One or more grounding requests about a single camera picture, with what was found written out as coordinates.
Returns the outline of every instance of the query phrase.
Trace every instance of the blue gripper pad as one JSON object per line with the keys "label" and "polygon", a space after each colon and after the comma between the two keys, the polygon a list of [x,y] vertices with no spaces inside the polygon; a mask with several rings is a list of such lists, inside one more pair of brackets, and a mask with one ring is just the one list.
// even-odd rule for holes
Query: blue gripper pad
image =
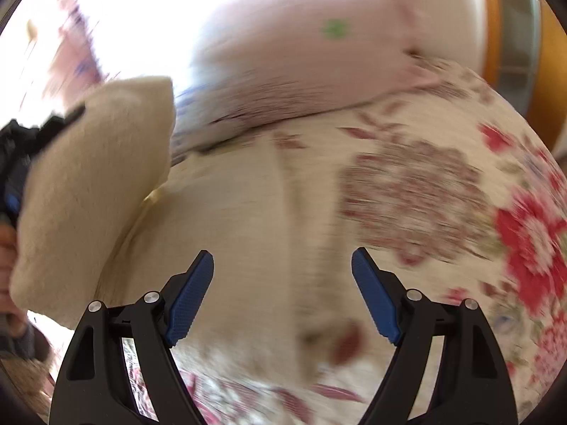
{"label": "blue gripper pad", "polygon": [[368,263],[360,250],[353,253],[351,266],[358,289],[360,289],[378,332],[396,345],[402,336],[396,317],[396,306],[376,276],[372,265]]}
{"label": "blue gripper pad", "polygon": [[178,340],[185,338],[189,333],[191,324],[213,279],[213,270],[213,256],[205,252],[169,310],[169,325],[165,333],[165,340],[171,346],[175,346]]}

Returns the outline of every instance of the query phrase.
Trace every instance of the green dot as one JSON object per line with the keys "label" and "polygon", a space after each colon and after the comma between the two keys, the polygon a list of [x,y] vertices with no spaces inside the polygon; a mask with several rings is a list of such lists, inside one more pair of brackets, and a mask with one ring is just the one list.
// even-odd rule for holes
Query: green dot
{"label": "green dot", "polygon": [[344,19],[329,19],[325,22],[322,32],[329,39],[341,39],[348,35],[349,25]]}

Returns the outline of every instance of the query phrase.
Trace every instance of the human hand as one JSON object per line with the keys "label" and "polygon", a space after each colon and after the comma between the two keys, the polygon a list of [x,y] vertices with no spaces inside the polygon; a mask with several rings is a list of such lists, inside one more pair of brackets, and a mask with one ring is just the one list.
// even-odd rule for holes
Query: human hand
{"label": "human hand", "polygon": [[16,258],[16,230],[11,225],[0,224],[0,314],[8,315],[9,335],[18,339],[26,332],[28,317],[10,297],[10,278]]}

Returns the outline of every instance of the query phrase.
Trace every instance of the beige fleece cushion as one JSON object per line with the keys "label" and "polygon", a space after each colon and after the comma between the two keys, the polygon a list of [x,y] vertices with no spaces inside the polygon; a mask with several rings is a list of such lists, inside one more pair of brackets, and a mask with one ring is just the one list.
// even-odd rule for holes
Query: beige fleece cushion
{"label": "beige fleece cushion", "polygon": [[171,80],[115,81],[34,162],[18,225],[11,294],[74,328],[114,244],[169,171]]}

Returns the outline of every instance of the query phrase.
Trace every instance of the fabric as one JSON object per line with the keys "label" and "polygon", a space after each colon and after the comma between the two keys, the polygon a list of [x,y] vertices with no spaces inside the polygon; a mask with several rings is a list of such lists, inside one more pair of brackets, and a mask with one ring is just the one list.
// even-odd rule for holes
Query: fabric
{"label": "fabric", "polygon": [[[452,62],[420,66],[441,83],[189,154],[106,261],[89,300],[114,306],[161,289],[200,249],[214,255],[211,287],[174,349],[208,423],[356,423],[393,354],[351,275],[360,246],[406,288],[480,303],[520,418],[565,362],[567,182],[483,80]],[[61,294],[48,290],[36,311],[56,320],[75,311]],[[337,357],[345,337],[350,353]],[[427,407],[441,347],[413,415]]]}
{"label": "fabric", "polygon": [[166,179],[175,116],[167,78],[107,83],[85,104],[30,171],[10,289],[20,308],[69,328],[92,300],[120,234]]}
{"label": "fabric", "polygon": [[35,326],[30,325],[29,328],[34,334],[34,358],[2,356],[0,363],[22,399],[47,423],[51,400],[46,390],[52,393],[48,378],[54,353],[45,336]]}
{"label": "fabric", "polygon": [[408,55],[416,0],[228,0],[200,30],[176,99],[182,148],[436,81]]}

